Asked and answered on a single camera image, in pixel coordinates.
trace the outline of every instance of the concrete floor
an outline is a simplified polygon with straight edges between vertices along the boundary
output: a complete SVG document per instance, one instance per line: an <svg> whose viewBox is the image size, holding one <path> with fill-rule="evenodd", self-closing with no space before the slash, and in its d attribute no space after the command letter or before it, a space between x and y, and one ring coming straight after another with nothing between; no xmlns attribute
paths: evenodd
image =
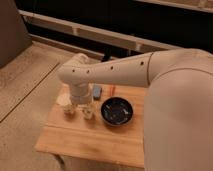
<svg viewBox="0 0 213 171"><path fill-rule="evenodd" d="M61 55L52 58L58 59L61 63L73 55L56 50ZM46 116L61 87L56 71L57 68L0 123L0 171L60 170L52 155L34 150ZM64 160L67 171L143 171L76 158L64 157Z"/></svg>

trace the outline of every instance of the table leg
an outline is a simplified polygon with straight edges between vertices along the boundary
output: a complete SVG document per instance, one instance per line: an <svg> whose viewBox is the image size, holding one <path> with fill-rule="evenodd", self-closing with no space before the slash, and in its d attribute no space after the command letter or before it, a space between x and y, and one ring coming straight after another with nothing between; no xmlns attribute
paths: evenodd
<svg viewBox="0 0 213 171"><path fill-rule="evenodd" d="M64 160L58 154L53 154L54 158L58 161L61 171L65 171L65 163Z"/></svg>

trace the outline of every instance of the wooden table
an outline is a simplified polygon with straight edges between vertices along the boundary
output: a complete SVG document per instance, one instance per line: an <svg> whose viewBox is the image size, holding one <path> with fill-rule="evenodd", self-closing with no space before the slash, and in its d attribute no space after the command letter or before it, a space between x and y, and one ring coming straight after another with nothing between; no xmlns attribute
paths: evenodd
<svg viewBox="0 0 213 171"><path fill-rule="evenodd" d="M74 116L63 114L55 104L47 117L45 126L35 149L54 154L63 164L59 155L109 162L131 167L144 167L143 151L143 99L145 89L116 86L116 97L127 99L133 106L131 121L120 127L112 127L102 120L100 108L110 97L109 85L102 85L102 97L95 101L96 113L92 120L85 120L80 109ZM66 85L60 95L69 93Z"/></svg>

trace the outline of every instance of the black bowl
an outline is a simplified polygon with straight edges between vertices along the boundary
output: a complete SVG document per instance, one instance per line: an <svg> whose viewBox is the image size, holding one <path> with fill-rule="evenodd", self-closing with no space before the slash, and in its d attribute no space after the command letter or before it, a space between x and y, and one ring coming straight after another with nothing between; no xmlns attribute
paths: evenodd
<svg viewBox="0 0 213 171"><path fill-rule="evenodd" d="M123 125L129 122L133 115L131 104L120 97L112 97L101 106L103 119L110 125Z"/></svg>

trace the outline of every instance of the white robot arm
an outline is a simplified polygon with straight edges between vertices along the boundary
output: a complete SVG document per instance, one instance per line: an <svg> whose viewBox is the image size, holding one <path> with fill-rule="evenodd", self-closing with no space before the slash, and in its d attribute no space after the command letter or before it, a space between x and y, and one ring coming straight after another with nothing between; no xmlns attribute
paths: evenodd
<svg viewBox="0 0 213 171"><path fill-rule="evenodd" d="M78 54L59 69L74 104L91 102L88 83L148 87L147 171L213 170L213 55L179 49L89 64Z"/></svg>

